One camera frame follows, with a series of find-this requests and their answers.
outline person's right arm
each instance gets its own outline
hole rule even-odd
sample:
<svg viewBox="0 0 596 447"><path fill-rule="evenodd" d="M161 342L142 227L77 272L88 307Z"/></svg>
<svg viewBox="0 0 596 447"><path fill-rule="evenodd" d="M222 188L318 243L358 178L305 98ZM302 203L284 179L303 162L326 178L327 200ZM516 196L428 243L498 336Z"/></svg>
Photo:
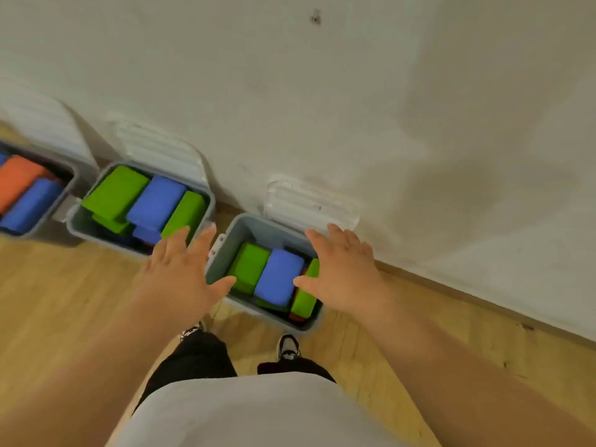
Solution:
<svg viewBox="0 0 596 447"><path fill-rule="evenodd" d="M335 225L329 232L307 231L321 269L295 284L365 327L443 447L596 446L577 419L408 308L370 245Z"/></svg>

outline sneaker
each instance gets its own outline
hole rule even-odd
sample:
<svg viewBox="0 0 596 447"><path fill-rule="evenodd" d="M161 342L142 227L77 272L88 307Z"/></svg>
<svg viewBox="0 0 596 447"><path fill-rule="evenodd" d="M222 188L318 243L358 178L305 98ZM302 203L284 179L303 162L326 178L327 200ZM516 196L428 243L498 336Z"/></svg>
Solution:
<svg viewBox="0 0 596 447"><path fill-rule="evenodd" d="M291 334L284 334L279 339L278 360L300 358L300 344Z"/></svg>
<svg viewBox="0 0 596 447"><path fill-rule="evenodd" d="M182 342L185 338L187 338L193 332L196 331L205 331L205 325L202 321L200 321L197 325L194 325L193 327L189 328L188 330L181 332L178 336L180 338L180 342Z"/></svg>

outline pant leg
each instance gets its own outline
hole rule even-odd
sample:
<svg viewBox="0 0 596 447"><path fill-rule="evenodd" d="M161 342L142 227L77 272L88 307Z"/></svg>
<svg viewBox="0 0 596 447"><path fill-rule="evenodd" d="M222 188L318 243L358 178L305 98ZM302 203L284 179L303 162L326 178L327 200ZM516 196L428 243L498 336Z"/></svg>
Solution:
<svg viewBox="0 0 596 447"><path fill-rule="evenodd" d="M331 374L314 360L295 357L294 359L282 358L277 362L263 362L257 366L257 374L267 375L270 373L303 372L318 375L329 381L336 382Z"/></svg>
<svg viewBox="0 0 596 447"><path fill-rule="evenodd" d="M195 331L153 372L137 408L149 395L170 383L198 378L237 376L225 343L211 332Z"/></svg>

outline hand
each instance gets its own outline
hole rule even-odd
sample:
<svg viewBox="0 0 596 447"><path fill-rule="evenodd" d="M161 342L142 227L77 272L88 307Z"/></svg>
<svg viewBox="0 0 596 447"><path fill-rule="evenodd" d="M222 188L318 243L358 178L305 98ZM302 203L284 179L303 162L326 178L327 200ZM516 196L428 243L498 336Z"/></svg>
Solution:
<svg viewBox="0 0 596 447"><path fill-rule="evenodd" d="M146 319L174 336L203 318L234 285L228 276L205 282L205 264L216 228L206 229L187 248L189 227L161 240L133 281L129 305L133 318Z"/></svg>
<svg viewBox="0 0 596 447"><path fill-rule="evenodd" d="M319 277L300 276L294 279L294 285L328 307L359 318L372 299L388 293L387 285L375 267L373 250L368 243L334 224L327 228L329 239L312 229L306 231L321 262Z"/></svg>

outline forearm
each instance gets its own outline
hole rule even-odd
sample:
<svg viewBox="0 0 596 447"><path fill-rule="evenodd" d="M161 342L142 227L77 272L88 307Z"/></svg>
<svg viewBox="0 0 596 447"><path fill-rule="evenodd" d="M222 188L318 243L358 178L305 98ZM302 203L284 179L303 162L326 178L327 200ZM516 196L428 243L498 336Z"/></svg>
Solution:
<svg viewBox="0 0 596 447"><path fill-rule="evenodd" d="M170 340L124 315L0 421L11 446L103 446Z"/></svg>
<svg viewBox="0 0 596 447"><path fill-rule="evenodd" d="M579 421L379 289L360 317L445 447L594 446Z"/></svg>

